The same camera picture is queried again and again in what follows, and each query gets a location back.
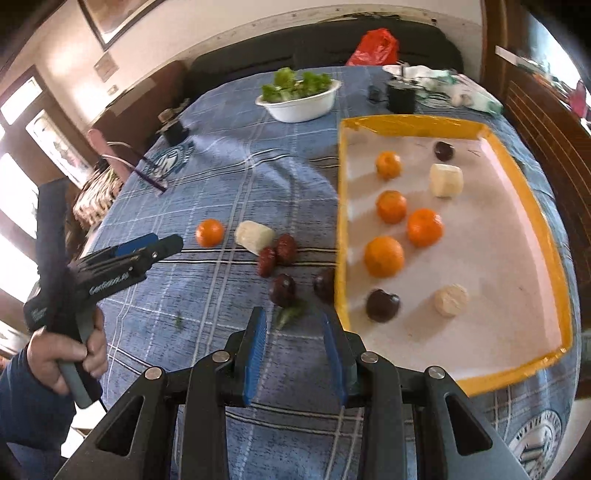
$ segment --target white bowl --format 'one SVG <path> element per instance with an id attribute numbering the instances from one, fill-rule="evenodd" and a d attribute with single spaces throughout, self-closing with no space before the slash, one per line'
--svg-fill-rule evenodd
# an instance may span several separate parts
<path id="1" fill-rule="evenodd" d="M 256 98 L 257 105 L 265 107 L 275 120 L 286 124 L 297 122 L 307 122 L 330 112 L 335 104 L 336 91 L 341 83 L 338 80 L 332 80 L 330 88 L 325 92 L 297 100 L 288 100 L 287 102 L 269 103 L 264 102 L 262 95 Z"/>

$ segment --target blue gripper pad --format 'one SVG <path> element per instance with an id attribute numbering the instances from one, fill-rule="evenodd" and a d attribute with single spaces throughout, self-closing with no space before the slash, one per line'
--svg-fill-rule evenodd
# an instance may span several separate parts
<path id="1" fill-rule="evenodd" d="M 339 403 L 346 405 L 349 389 L 357 382 L 357 363 L 349 340 L 334 309 L 322 311 L 324 349 L 329 360 L 333 386 Z"/>
<path id="2" fill-rule="evenodd" d="M 250 405 L 256 394 L 266 341 L 267 315 L 261 307 L 254 307 L 234 362 L 235 370 L 243 370 L 242 398 L 245 405 Z"/>
<path id="3" fill-rule="evenodd" d="M 121 244 L 119 248 L 115 252 L 116 257 L 122 257 L 123 255 L 128 255 L 140 248 L 143 248 L 149 244 L 153 244 L 154 242 L 158 241 L 158 235 L 155 233 L 148 233 L 148 235 L 139 236 L 138 238 L 134 238 L 133 240 Z"/>

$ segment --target orange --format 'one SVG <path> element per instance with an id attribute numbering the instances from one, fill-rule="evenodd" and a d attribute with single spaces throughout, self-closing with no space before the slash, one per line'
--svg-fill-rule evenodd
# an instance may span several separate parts
<path id="1" fill-rule="evenodd" d="M 381 152 L 375 160 L 375 168 L 384 180 L 396 178 L 402 173 L 400 157 L 394 152 Z"/>
<path id="2" fill-rule="evenodd" d="M 197 243 L 202 247 L 215 247 L 223 240 L 224 227 L 219 220 L 208 218 L 199 224 L 195 230 Z"/>
<path id="3" fill-rule="evenodd" d="M 386 223 L 398 223 L 406 217 L 406 198 L 396 190 L 386 190 L 375 202 L 379 217 Z"/>
<path id="4" fill-rule="evenodd" d="M 429 247 L 443 236 L 441 217 L 428 208 L 421 208 L 408 217 L 407 235 L 415 247 Z"/>
<path id="5" fill-rule="evenodd" d="M 363 261 L 370 275 L 391 277 L 404 266 L 404 250 L 394 238 L 377 236 L 366 245 Z"/>

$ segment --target wall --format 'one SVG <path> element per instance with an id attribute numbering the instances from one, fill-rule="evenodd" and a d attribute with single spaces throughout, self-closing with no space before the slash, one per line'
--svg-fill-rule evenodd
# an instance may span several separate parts
<path id="1" fill-rule="evenodd" d="M 93 69 L 103 51 L 76 0 L 68 0 L 38 29 L 0 82 L 0 92 L 26 68 L 41 76 L 74 124 L 84 130 L 121 93 L 171 58 L 195 58 L 243 38 L 353 11 L 388 11 L 430 21 L 458 46 L 466 73 L 478 80 L 482 45 L 480 0 L 396 0 L 375 5 L 359 0 L 167 0 L 147 14 L 110 49 L 119 70 L 102 83 Z"/>

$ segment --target wall sign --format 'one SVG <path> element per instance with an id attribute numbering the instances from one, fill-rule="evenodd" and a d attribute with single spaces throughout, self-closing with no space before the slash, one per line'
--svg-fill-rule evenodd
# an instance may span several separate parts
<path id="1" fill-rule="evenodd" d="M 119 67 L 109 52 L 106 52 L 100 60 L 95 63 L 95 71 L 103 83 L 109 80 L 117 70 L 119 70 Z"/>

